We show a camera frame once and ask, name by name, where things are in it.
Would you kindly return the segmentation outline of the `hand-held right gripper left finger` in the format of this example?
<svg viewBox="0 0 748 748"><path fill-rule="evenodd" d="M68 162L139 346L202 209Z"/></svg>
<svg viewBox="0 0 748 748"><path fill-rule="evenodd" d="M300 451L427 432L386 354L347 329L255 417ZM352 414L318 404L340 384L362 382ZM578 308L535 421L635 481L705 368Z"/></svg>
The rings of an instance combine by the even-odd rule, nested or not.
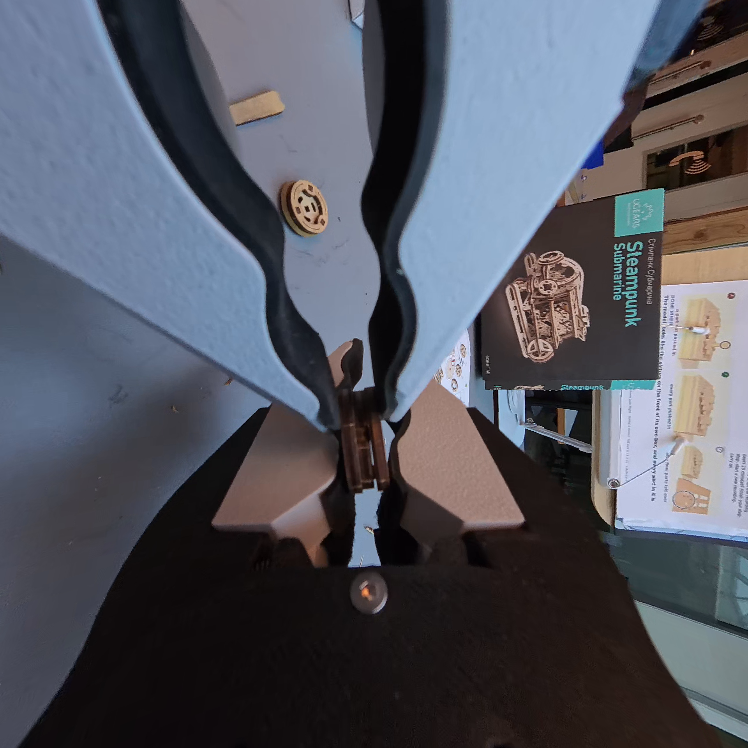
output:
<svg viewBox="0 0 748 748"><path fill-rule="evenodd" d="M348 566L355 498L346 484L338 437L272 404L212 527L263 533L272 541L295 539L313 566Z"/></svg>

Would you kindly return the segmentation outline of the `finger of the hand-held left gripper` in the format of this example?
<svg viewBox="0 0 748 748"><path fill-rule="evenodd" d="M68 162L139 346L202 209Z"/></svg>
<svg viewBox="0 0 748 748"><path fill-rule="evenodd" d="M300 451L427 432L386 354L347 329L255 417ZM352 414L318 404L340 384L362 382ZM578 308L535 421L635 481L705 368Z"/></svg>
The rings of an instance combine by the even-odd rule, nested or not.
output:
<svg viewBox="0 0 748 748"><path fill-rule="evenodd" d="M621 108L659 2L365 2L379 406L401 420Z"/></svg>
<svg viewBox="0 0 748 748"><path fill-rule="evenodd" d="M340 426L284 222L182 2L2 2L2 235L316 428Z"/></svg>

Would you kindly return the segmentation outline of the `grey desk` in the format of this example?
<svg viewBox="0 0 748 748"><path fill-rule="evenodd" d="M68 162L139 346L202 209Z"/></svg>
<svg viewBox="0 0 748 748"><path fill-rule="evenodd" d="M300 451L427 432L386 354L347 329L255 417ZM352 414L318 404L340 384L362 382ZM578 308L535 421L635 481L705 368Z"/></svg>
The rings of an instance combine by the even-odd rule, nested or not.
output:
<svg viewBox="0 0 748 748"><path fill-rule="evenodd" d="M269 196L311 178L337 228L286 234L295 306L333 351L367 341L379 290L360 215L371 163L349 2L185 2L229 102L276 90L235 128ZM2 239L2 746L58 691L104 598L172 494L267 402Z"/></svg>

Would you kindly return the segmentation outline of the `scattered wood chips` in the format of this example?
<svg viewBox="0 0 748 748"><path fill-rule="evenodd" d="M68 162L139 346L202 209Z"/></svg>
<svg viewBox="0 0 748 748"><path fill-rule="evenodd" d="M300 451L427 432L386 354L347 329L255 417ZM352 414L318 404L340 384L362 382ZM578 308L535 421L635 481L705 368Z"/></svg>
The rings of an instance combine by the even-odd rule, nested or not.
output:
<svg viewBox="0 0 748 748"><path fill-rule="evenodd" d="M222 384L221 384L221 387L228 387L228 386L230 386L230 385L231 385L232 383L233 383L233 378L231 378L231 377L228 377L228 378L226 378L226 379L225 379L225 380L224 380L224 381L222 382ZM205 397L210 397L210 395L211 395L211 392L212 392L212 391L204 390L204 387L202 387L202 386L201 386L200 388L198 388L198 389L199 389L199 390L200 390L201 392L202 392L202 391L205 391L205 392L207 392L207 394L205 395ZM181 412L180 408L178 407L178 404L176 404L176 403L172 403L172 404L170 405L170 410L171 410L171 412L173 412L173 413L175 413L175 414L179 414L179 413Z"/></svg>

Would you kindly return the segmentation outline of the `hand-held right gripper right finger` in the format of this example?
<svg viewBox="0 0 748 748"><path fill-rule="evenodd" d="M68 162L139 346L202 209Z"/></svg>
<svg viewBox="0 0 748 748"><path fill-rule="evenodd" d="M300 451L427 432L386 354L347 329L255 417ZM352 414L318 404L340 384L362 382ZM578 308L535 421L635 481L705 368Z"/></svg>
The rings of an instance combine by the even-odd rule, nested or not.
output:
<svg viewBox="0 0 748 748"><path fill-rule="evenodd" d="M431 379L393 430L383 566L491 566L482 535L525 519L467 407Z"/></svg>

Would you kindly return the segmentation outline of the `wooden wheel disc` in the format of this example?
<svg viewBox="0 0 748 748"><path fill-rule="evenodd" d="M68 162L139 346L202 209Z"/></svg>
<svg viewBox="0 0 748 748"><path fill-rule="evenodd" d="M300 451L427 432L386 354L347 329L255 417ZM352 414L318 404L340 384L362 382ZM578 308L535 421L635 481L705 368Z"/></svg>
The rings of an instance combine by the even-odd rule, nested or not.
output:
<svg viewBox="0 0 748 748"><path fill-rule="evenodd" d="M312 182L285 182L279 199L286 223L299 236L318 236L327 228L328 207L322 192Z"/></svg>
<svg viewBox="0 0 748 748"><path fill-rule="evenodd" d="M390 484L381 412L373 388L340 389L340 445L348 490L384 491Z"/></svg>

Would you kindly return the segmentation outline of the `illustrated instruction booklet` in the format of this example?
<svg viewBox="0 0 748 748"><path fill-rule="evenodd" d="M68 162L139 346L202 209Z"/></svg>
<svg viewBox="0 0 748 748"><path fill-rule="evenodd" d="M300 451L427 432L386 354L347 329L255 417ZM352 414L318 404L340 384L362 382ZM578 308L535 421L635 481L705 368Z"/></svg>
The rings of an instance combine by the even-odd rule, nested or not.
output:
<svg viewBox="0 0 748 748"><path fill-rule="evenodd" d="M469 406L471 389L471 340L464 330L450 353L437 369L434 379L453 394L465 407Z"/></svg>

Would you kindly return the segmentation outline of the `thin wooden stick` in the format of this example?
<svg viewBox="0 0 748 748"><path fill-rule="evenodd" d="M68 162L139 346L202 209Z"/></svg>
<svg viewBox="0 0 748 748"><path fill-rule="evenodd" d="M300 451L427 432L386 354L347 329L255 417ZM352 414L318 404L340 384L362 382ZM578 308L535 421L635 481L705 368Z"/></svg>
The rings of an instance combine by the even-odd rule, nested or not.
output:
<svg viewBox="0 0 748 748"><path fill-rule="evenodd" d="M236 126L244 126L259 120L275 117L285 111L280 94L276 90L266 90L229 105L229 113Z"/></svg>

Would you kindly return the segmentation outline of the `black model kit box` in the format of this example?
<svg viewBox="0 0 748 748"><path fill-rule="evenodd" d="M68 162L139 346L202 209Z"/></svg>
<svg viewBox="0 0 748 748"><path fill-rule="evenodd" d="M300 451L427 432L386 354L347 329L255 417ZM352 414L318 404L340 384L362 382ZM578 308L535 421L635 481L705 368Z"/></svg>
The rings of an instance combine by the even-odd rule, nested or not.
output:
<svg viewBox="0 0 748 748"><path fill-rule="evenodd" d="M650 390L666 191L554 209L480 314L488 390Z"/></svg>

